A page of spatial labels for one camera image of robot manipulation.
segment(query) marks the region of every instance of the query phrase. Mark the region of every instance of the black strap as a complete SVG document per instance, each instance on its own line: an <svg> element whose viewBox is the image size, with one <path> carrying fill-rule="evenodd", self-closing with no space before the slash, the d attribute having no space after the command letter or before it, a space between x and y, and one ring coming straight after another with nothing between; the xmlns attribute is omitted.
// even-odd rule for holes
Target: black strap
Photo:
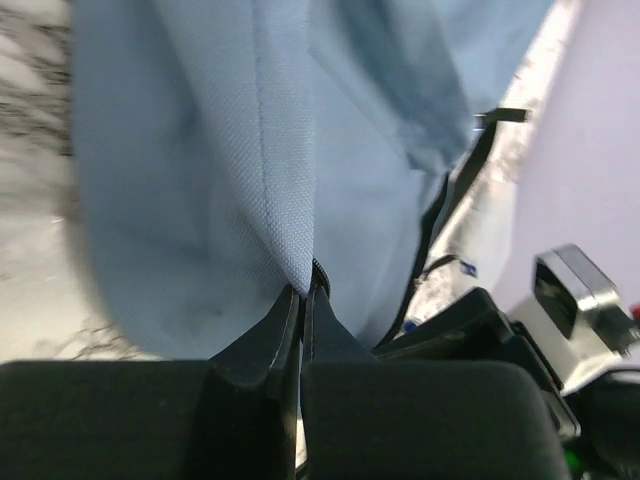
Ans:
<svg viewBox="0 0 640 480"><path fill-rule="evenodd" d="M440 194L433 202L429 211L427 211L427 213L422 217L422 239L420 240L420 247L418 248L413 269L411 270L411 277L407 282L400 310L393 322L393 326L378 344L378 347L393 340L398 332L400 332L402 324L404 323L404 317L407 314L407 309L409 308L409 302L411 302L411 298L416 293L416 280L424 271L429 247L431 245L431 239L436 238L440 233L439 230L436 231L436 227L444 227L444 225L447 224L456 207L460 204L471 187L471 184L478 176L478 173L480 173L480 170L482 170L482 167L484 167L487 162L493 147L498 122L522 123L527 120L527 117L528 111L518 108L496 108L476 117L479 120L479 128L482 129L483 132L478 138L464 166L460 170L455 182L450 181L449 178L445 180ZM441 216L442 209L445 206L447 193L450 189L453 189L453 193L451 194L451 203L445 212L444 217L439 218Z"/></svg>

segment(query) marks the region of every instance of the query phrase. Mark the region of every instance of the marble surface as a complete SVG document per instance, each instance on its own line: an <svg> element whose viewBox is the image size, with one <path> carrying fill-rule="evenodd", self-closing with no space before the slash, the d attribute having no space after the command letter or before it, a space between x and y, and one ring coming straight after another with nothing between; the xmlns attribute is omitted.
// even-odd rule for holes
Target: marble surface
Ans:
<svg viewBox="0 0 640 480"><path fill-rule="evenodd" d="M69 1L0 0L0 362L154 359L109 322L87 267L68 143ZM531 108L533 123L501 129L485 174L517 182L578 9L579 0L559 0L550 13L504 100ZM435 253L455 252L472 231L441 238ZM453 272L436 273L413 314L428 318L455 300Z"/></svg>

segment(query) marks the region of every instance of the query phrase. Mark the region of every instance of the blue cloth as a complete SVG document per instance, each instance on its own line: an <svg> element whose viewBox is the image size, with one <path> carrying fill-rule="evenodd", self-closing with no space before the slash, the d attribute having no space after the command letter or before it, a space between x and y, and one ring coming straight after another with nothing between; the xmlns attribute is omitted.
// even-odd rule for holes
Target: blue cloth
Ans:
<svg viewBox="0 0 640 480"><path fill-rule="evenodd" d="M552 0L75 0L91 258L131 340L207 358L315 256L366 346Z"/></svg>

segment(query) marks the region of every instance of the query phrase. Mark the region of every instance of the green light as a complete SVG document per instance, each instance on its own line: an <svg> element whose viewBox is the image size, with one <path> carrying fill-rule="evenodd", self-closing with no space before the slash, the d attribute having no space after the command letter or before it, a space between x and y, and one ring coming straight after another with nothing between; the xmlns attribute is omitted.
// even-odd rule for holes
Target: green light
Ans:
<svg viewBox="0 0 640 480"><path fill-rule="evenodd" d="M565 450L564 457L567 459L567 463L569 464L569 468L571 470L573 470L573 471L582 470L582 462L576 456L575 453L573 453L570 450Z"/></svg>

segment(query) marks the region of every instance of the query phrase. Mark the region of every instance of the blue fabric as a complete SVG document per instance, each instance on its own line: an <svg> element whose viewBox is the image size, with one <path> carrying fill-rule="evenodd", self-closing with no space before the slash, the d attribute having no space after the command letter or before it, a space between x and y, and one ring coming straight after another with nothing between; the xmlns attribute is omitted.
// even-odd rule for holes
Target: blue fabric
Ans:
<svg viewBox="0 0 640 480"><path fill-rule="evenodd" d="M315 256L365 345L552 0L75 0L93 266L142 348L207 358Z"/></svg>

